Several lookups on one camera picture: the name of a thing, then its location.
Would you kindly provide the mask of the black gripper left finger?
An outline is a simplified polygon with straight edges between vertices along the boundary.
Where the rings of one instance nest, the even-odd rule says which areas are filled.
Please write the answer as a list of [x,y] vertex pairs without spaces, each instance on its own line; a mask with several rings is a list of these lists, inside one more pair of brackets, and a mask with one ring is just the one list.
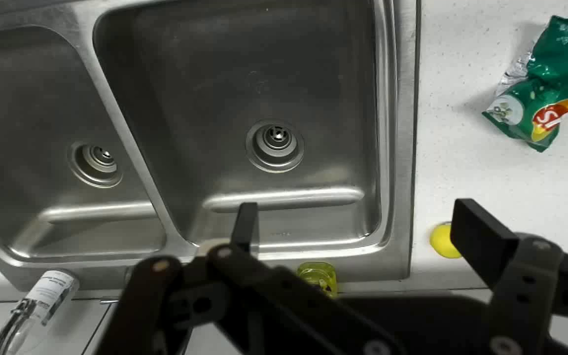
[[256,236],[258,206],[244,202],[230,238],[207,254],[140,260],[96,355],[183,355],[199,325],[215,325],[240,355],[406,355],[369,317],[252,256]]

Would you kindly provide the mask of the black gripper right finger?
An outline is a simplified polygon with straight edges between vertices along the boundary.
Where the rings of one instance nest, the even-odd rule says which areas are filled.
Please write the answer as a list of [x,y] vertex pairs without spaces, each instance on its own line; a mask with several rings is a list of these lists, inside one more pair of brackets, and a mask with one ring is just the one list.
[[530,232],[514,232],[481,202],[453,201],[451,244],[491,289],[477,348],[485,355],[568,355],[550,335],[568,317],[568,252]]

